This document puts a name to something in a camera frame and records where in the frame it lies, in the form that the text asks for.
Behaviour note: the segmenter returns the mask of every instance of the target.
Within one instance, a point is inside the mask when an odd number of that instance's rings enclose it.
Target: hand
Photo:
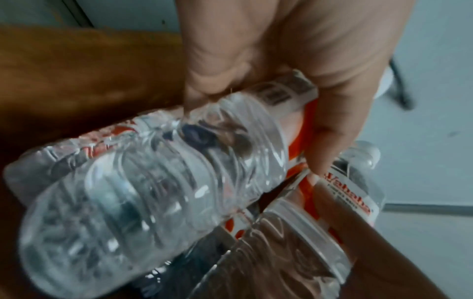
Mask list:
[[[177,0],[187,108],[301,70],[320,88],[311,170],[359,134],[414,0]]]
[[[320,184],[314,204],[357,258],[340,299],[446,299],[447,297],[405,256]]]

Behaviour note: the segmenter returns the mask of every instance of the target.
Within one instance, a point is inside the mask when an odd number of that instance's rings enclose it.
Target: barcode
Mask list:
[[[258,84],[251,88],[250,91],[258,96],[264,103],[271,106],[291,98],[291,95],[287,93],[287,91],[271,83]]]
[[[314,88],[314,86],[309,81],[304,80],[294,74],[277,78],[275,81],[292,89],[298,95],[305,94]]]

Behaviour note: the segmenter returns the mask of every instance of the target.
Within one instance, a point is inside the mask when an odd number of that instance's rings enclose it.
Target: brand logo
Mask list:
[[[367,213],[368,215],[371,214],[371,209],[365,204],[363,198],[351,191],[346,184],[340,182],[339,178],[336,175],[328,172],[324,174],[324,178],[335,188],[343,192],[354,204],[359,206],[365,213]]]

